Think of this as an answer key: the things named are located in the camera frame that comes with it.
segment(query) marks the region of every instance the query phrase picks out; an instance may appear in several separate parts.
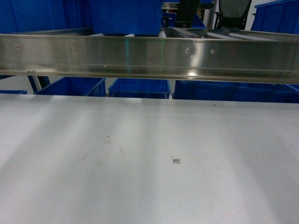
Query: blue storage crate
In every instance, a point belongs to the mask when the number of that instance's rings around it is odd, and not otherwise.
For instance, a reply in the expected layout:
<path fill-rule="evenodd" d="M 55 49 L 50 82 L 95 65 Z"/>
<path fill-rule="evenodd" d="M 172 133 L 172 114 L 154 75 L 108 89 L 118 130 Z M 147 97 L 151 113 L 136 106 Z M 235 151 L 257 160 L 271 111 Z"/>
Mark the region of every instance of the blue storage crate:
<path fill-rule="evenodd" d="M 65 28 L 61 0 L 1 0 L 0 33 Z"/>
<path fill-rule="evenodd" d="M 299 103 L 299 85 L 279 84 L 279 86 L 293 93 L 288 98 L 290 103 Z"/>
<path fill-rule="evenodd" d="M 27 94 L 26 90 L 0 90 L 3 94 Z"/>
<path fill-rule="evenodd" d="M 104 34 L 157 35 L 161 29 L 161 0 L 88 0 L 93 30 Z"/>
<path fill-rule="evenodd" d="M 63 7 L 67 29 L 93 26 L 91 9 L 86 0 L 63 0 Z"/>
<path fill-rule="evenodd" d="M 163 2 L 175 2 L 175 3 L 179 3 L 180 0 L 163 0 Z"/>
<path fill-rule="evenodd" d="M 214 3 L 214 0 L 200 0 L 200 4 L 211 4 Z"/>
<path fill-rule="evenodd" d="M 166 21 L 168 19 L 168 27 L 176 27 L 176 13 L 162 13 L 162 27 L 166 27 Z"/>
<path fill-rule="evenodd" d="M 119 78 L 109 88 L 111 97 L 168 99 L 169 94 L 167 80 Z"/>
<path fill-rule="evenodd" d="M 252 30 L 299 34 L 299 0 L 280 0 L 255 8 Z"/>
<path fill-rule="evenodd" d="M 288 103 L 292 93 L 275 84 L 176 81 L 174 99 Z"/>
<path fill-rule="evenodd" d="M 43 88 L 37 95 L 106 96 L 104 78 L 64 77 Z"/>
<path fill-rule="evenodd" d="M 205 29 L 204 23 L 201 21 L 200 17 L 195 14 L 194 18 L 192 20 L 192 28 L 197 28 L 197 29 Z"/>

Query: office chair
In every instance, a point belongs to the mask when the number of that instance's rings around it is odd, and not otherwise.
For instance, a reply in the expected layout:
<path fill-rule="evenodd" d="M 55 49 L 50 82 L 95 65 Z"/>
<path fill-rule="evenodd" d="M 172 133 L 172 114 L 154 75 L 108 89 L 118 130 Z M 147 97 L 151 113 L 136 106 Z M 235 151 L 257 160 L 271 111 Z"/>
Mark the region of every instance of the office chair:
<path fill-rule="evenodd" d="M 219 0 L 219 12 L 216 13 L 214 29 L 245 29 L 247 15 L 252 0 Z"/>
<path fill-rule="evenodd" d="M 192 20 L 200 0 L 180 0 L 176 18 L 176 27 L 191 28 Z"/>

